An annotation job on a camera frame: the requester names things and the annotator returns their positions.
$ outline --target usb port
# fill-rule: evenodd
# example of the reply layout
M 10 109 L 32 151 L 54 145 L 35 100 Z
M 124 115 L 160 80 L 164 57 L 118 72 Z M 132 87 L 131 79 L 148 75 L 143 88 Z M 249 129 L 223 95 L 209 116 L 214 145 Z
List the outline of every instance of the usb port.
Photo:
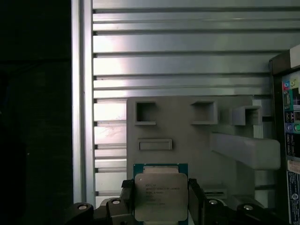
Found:
M 291 146 L 290 146 L 290 145 L 287 146 L 287 154 L 288 154 L 288 155 L 291 154 Z
M 300 120 L 300 112 L 294 112 L 295 120 Z
M 286 134 L 286 142 L 288 144 L 291 143 L 291 135 L 290 134 Z
M 286 121 L 287 123 L 289 123 L 289 122 L 290 122 L 290 119 L 291 119 L 291 117 L 290 117 L 290 112 L 286 112 L 286 113 L 285 113 L 285 121 Z

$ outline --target metal shutter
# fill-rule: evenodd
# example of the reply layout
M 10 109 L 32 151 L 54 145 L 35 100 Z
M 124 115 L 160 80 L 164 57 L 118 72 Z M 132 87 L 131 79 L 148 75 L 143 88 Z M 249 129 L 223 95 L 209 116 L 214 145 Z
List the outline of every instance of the metal shutter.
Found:
M 297 0 L 72 4 L 74 197 L 97 206 L 126 178 L 126 98 L 254 95 L 270 116 L 268 61 L 300 40 Z

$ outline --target screw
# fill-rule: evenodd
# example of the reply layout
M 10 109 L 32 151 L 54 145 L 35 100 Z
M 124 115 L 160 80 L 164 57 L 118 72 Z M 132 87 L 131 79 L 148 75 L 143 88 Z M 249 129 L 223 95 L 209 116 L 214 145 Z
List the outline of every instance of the screw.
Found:
M 84 209 L 86 209 L 86 208 L 87 208 L 86 205 L 81 205 L 81 206 L 78 207 L 79 210 L 84 210 Z
M 119 201 L 119 200 L 113 200 L 112 203 L 113 203 L 113 204 L 119 204 L 120 201 Z
M 210 200 L 210 204 L 212 204 L 212 205 L 216 205 L 217 203 L 218 202 L 216 200 L 214 200 L 214 199 Z
M 244 209 L 245 210 L 253 210 L 253 207 L 251 205 L 245 205 Z

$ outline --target dark wall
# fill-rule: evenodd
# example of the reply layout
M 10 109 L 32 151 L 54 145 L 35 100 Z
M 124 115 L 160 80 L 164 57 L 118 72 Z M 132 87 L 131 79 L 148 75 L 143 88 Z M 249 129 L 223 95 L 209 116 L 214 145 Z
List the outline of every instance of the dark wall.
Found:
M 22 224 L 44 224 L 72 204 L 70 12 L 63 0 L 0 3 L 0 69 L 10 78 L 5 124 L 26 146 Z M 21 199 L 11 201 L 17 207 Z

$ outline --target vga port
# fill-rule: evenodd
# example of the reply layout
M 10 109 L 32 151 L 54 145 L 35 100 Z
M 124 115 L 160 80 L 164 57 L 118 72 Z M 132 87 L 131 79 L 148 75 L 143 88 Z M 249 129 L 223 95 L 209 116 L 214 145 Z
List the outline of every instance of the vga port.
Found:
M 283 93 L 283 104 L 284 105 L 290 105 L 291 104 L 291 98 L 288 91 L 284 91 Z

